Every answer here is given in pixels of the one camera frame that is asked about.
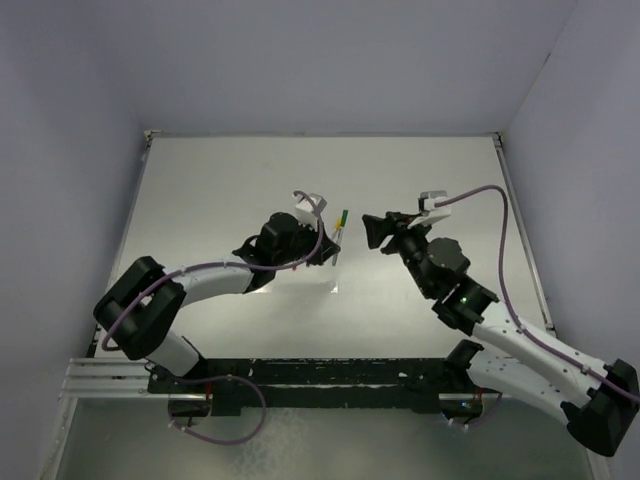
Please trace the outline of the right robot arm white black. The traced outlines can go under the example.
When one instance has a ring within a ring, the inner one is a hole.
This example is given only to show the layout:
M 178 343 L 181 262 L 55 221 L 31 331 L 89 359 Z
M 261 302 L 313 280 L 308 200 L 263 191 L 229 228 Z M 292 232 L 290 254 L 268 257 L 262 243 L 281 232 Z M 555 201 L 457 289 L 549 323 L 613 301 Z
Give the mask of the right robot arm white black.
M 456 240 L 428 239 L 426 218 L 389 212 L 362 221 L 369 248 L 398 255 L 437 318 L 471 338 L 475 353 L 445 366 L 452 389 L 476 384 L 505 393 L 559 420 L 590 451 L 616 454 L 639 412 L 631 364 L 592 357 L 518 319 L 468 275 L 470 261 Z

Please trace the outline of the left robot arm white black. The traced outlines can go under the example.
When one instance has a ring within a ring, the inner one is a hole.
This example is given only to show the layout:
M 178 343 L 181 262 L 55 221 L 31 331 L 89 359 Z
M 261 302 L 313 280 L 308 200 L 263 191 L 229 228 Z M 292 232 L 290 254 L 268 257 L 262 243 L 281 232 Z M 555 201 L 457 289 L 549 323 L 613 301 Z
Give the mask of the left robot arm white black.
M 130 360 L 148 360 L 170 372 L 182 391 L 194 392 L 205 382 L 205 359 L 173 329 L 182 308 L 257 291 L 278 271 L 303 264 L 322 266 L 339 252 L 322 224 L 305 224 L 277 212 L 258 234 L 213 262 L 168 271 L 153 257 L 140 257 L 94 307 L 93 316 L 105 331 L 102 349 L 121 351 Z

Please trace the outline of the green pen cap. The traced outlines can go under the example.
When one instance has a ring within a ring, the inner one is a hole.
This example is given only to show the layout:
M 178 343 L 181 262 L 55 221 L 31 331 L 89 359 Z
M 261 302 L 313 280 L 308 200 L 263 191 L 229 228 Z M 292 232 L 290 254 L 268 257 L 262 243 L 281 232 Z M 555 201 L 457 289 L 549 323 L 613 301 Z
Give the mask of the green pen cap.
M 342 230 L 346 226 L 348 215 L 349 215 L 349 210 L 344 209 L 342 211 L 341 218 L 340 218 L 340 224 L 339 224 L 340 230 Z

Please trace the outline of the green marker pen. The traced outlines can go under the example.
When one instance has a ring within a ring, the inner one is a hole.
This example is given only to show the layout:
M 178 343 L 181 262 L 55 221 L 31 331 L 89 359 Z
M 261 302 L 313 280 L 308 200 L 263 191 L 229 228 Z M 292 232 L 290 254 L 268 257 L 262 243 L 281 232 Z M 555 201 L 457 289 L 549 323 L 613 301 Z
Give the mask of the green marker pen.
M 338 263 L 340 251 L 341 251 L 341 242 L 343 238 L 343 228 L 340 227 L 334 232 L 333 241 L 336 244 L 338 250 L 335 255 L 332 257 L 331 265 L 335 267 Z

